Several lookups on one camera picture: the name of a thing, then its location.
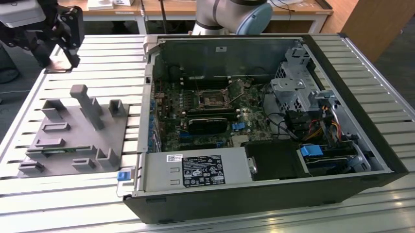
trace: table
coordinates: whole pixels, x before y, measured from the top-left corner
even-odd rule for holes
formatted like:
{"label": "table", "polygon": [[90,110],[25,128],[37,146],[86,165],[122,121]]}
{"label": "table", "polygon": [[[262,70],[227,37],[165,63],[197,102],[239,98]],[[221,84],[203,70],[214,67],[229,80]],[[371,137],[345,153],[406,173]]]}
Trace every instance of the table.
{"label": "table", "polygon": [[146,34],[147,30],[139,11],[139,1],[135,0],[131,6],[115,5],[114,9],[90,11],[87,8],[89,0],[58,0],[62,6],[79,6],[83,9],[85,21],[137,21],[139,33]]}
{"label": "table", "polygon": [[[339,204],[162,225],[142,223],[122,203],[115,194],[117,172],[17,179],[26,147],[45,117],[39,109],[46,98],[62,98],[65,104],[77,104],[70,98],[74,84],[89,85],[89,95],[101,103],[122,99],[131,105],[122,166],[137,164],[145,36],[87,35],[79,51],[79,67],[67,74],[41,74],[0,144],[2,232],[361,233],[406,231],[415,227],[414,109],[347,38],[337,34],[313,36],[411,172],[406,177]],[[63,56],[62,49],[57,48],[53,55]]]}
{"label": "table", "polygon": [[[146,14],[149,20],[163,20],[161,3],[158,0],[143,0]],[[167,20],[197,20],[197,3],[178,0],[165,0],[165,9]],[[326,22],[327,16],[333,14],[333,10],[323,9],[315,0],[306,0],[305,3],[291,4],[290,12],[278,7],[273,7],[274,16],[271,20],[307,20],[313,21],[310,33],[319,33]]]}
{"label": "table", "polygon": [[[90,11],[87,0],[59,0],[63,6],[79,6],[85,10],[85,21],[125,21],[138,22],[139,33],[149,34],[145,24],[145,18],[141,15],[141,0],[135,0],[133,6],[117,6],[114,9]],[[143,0],[146,7],[146,20],[163,20],[159,0]],[[167,20],[195,20],[197,3],[178,0],[165,0]],[[327,16],[333,10],[323,9],[315,0],[305,0],[305,3],[291,4],[290,12],[274,7],[274,16],[271,20],[307,20],[313,21],[309,32],[319,33],[326,22]]]}

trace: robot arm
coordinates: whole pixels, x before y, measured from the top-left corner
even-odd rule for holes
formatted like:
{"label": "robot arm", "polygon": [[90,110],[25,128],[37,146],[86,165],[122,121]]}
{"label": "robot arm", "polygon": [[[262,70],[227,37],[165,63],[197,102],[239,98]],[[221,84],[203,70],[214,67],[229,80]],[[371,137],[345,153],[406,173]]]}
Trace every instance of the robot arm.
{"label": "robot arm", "polygon": [[58,0],[0,0],[0,40],[31,51],[42,67],[51,65],[45,41],[55,41],[71,71],[79,65],[77,52],[85,40],[82,8],[63,7]]}
{"label": "robot arm", "polygon": [[198,0],[193,35],[261,34],[271,16],[267,0]]}

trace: red wire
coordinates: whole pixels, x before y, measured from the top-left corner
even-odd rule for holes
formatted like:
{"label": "red wire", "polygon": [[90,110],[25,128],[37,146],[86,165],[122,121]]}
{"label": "red wire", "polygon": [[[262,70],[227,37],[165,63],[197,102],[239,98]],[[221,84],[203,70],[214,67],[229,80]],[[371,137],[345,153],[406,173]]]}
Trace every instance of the red wire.
{"label": "red wire", "polygon": [[339,134],[339,141],[342,141],[342,128],[341,128],[341,125],[339,125],[339,132],[338,132],[338,134]]}
{"label": "red wire", "polygon": [[313,121],[310,122],[310,126],[309,126],[309,134],[311,133],[311,126],[313,126],[313,123],[314,123],[314,122],[317,122],[317,121],[319,121],[319,120],[313,120]]}

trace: floor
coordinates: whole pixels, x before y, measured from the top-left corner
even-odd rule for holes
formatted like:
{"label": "floor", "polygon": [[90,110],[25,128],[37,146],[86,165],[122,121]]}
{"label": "floor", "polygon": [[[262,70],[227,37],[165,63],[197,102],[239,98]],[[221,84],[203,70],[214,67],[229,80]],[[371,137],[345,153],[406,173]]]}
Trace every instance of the floor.
{"label": "floor", "polygon": [[[139,33],[135,22],[126,22],[126,27],[130,33]],[[171,33],[186,32],[191,28],[191,23],[169,25]],[[158,23],[151,23],[150,28],[154,33],[163,33],[163,27]],[[111,22],[87,22],[87,34],[111,34]],[[402,96],[415,107],[415,17],[411,19],[403,33],[397,37],[389,49],[382,54],[382,57],[375,63],[377,68],[387,77],[391,84],[398,89]],[[29,91],[38,79],[42,68],[38,66],[33,56],[26,54],[21,48],[9,48],[9,53],[21,70],[21,77],[10,83],[0,84],[0,93],[10,91]],[[29,92],[17,92],[0,94],[3,102],[0,103],[0,140],[3,140],[7,130],[13,124],[21,106],[25,102]]]}

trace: blue connector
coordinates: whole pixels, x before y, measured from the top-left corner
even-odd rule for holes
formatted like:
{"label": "blue connector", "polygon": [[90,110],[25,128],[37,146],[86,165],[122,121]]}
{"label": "blue connector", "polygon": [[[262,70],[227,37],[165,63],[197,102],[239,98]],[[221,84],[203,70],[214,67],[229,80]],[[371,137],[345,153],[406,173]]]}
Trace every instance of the blue connector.
{"label": "blue connector", "polygon": [[306,156],[322,156],[323,155],[323,151],[319,145],[305,145],[301,148],[301,153],[303,155],[303,157]]}
{"label": "blue connector", "polygon": [[242,130],[246,128],[246,123],[241,122],[238,124],[233,124],[233,130]]}
{"label": "blue connector", "polygon": [[131,180],[131,171],[119,171],[117,175],[118,181],[129,181]]}
{"label": "blue connector", "polygon": [[179,137],[190,137],[190,133],[187,133],[187,132],[181,132],[181,133],[179,133]]}
{"label": "blue connector", "polygon": [[225,142],[217,142],[217,148],[222,148]]}

